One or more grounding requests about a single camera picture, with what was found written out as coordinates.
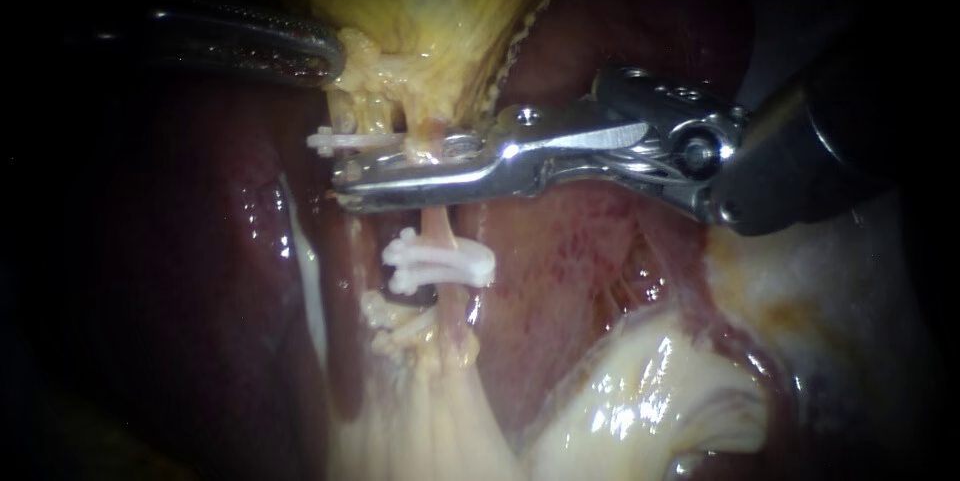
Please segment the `right arm instrument jaw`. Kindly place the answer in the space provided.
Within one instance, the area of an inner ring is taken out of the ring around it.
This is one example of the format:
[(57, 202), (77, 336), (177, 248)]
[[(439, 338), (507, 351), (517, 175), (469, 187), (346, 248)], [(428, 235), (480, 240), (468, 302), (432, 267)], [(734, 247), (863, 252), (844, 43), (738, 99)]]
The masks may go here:
[(445, 137), (440, 151), (413, 159), (400, 144), (338, 159), (332, 172), (338, 204), (370, 214), (542, 192), (542, 155), (512, 141)]
[(443, 160), (472, 160), (492, 150), (501, 140), (524, 133), (540, 121), (533, 105), (510, 105), (496, 115), (480, 119), (472, 128), (450, 131), (442, 144)]

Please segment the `left arm instrument jaw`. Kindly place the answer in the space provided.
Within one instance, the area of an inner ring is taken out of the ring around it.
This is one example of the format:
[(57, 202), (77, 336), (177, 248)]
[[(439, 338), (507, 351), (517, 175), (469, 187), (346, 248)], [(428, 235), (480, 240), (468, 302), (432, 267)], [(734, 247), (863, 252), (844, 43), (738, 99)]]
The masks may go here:
[(320, 22), (229, 3), (145, 10), (97, 25), (95, 43), (154, 64), (300, 88), (332, 82), (347, 57), (336, 33)]

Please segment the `right arm instrument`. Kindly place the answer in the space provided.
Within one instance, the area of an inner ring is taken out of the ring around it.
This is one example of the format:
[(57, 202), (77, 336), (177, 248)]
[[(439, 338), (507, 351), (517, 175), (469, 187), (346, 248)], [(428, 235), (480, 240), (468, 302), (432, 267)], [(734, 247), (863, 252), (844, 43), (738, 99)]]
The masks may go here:
[(710, 186), (749, 119), (739, 104), (627, 66), (599, 70), (571, 103), (515, 111), (522, 149), (545, 160), (541, 185), (608, 181), (704, 224), (723, 221)]

